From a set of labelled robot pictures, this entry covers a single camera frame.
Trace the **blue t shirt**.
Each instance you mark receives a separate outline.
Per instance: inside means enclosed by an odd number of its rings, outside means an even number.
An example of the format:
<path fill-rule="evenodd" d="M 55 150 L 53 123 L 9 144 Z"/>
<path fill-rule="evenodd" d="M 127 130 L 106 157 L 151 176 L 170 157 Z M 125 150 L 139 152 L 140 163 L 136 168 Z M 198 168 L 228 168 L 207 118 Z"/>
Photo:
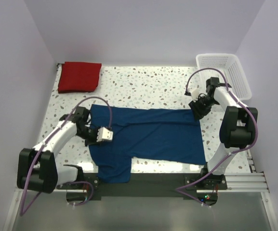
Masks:
<path fill-rule="evenodd" d="M 134 157 L 204 165 L 200 122 L 190 109 L 135 109 L 94 104 L 92 124 L 111 122 L 113 140 L 89 146 L 98 178 L 126 183 Z"/>

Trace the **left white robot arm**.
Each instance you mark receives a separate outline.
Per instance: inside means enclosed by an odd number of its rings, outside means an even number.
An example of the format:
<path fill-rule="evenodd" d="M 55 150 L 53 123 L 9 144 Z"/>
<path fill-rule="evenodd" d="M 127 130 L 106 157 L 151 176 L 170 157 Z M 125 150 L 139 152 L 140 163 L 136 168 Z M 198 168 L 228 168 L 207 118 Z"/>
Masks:
<path fill-rule="evenodd" d="M 98 127 L 87 126 L 90 110 L 78 107 L 66 120 L 67 114 L 63 115 L 57 127 L 40 143 L 33 148 L 24 148 L 19 154 L 17 187 L 23 189 L 28 179 L 27 174 L 33 167 L 29 178 L 28 190 L 52 193 L 62 184 L 68 183 L 72 188 L 79 189 L 84 185 L 84 174 L 77 165 L 56 164 L 57 154 L 68 141 L 74 136 L 85 140 L 85 145 L 97 144 Z"/>

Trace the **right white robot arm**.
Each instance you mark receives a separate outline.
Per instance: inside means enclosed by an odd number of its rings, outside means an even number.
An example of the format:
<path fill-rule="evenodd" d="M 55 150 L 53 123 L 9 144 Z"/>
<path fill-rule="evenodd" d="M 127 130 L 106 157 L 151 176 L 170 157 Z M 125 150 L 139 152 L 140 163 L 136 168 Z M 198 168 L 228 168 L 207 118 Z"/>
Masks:
<path fill-rule="evenodd" d="M 206 116 L 212 106 L 219 105 L 224 110 L 220 126 L 220 144 L 200 172 L 195 183 L 200 183 L 204 189 L 210 189 L 216 181 L 222 181 L 226 168 L 237 153 L 254 146 L 258 138 L 256 108 L 248 107 L 232 92 L 231 86 L 221 83 L 219 78 L 211 77 L 206 81 L 206 93 L 199 90 L 186 92 L 192 97 L 189 106 L 194 119 L 200 120 Z"/>

